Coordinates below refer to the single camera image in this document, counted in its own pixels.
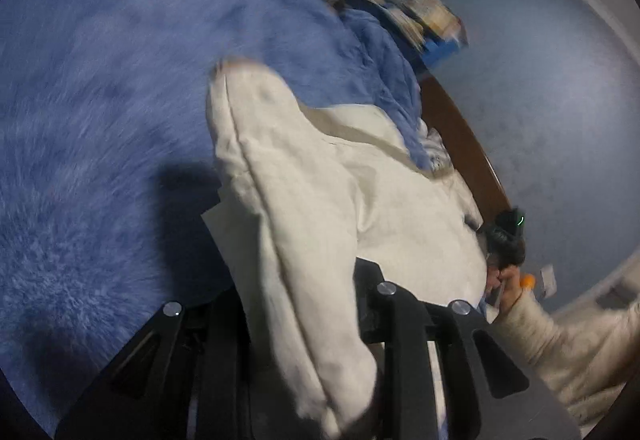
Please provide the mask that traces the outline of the right forearm cream sleeve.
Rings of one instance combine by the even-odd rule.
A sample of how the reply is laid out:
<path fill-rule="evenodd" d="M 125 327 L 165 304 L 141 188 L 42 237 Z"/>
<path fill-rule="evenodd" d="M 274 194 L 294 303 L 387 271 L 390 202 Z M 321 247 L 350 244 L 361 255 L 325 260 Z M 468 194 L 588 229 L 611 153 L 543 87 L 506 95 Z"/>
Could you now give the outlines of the right forearm cream sleeve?
<path fill-rule="evenodd" d="M 556 323 L 523 293 L 492 322 L 534 369 L 583 432 L 605 416 L 639 368 L 639 303 L 604 310 L 568 325 Z"/>

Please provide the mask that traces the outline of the right hand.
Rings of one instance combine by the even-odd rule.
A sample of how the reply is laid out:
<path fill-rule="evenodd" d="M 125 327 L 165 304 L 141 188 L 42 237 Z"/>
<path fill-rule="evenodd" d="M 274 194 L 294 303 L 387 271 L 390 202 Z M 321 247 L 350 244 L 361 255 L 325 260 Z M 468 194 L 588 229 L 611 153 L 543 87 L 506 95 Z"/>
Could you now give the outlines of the right hand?
<path fill-rule="evenodd" d="M 489 267 L 485 286 L 487 321 L 492 323 L 505 316 L 522 296 L 529 303 L 536 303 L 535 285 L 536 278 L 523 273 L 520 267 L 511 265 L 502 270 Z"/>

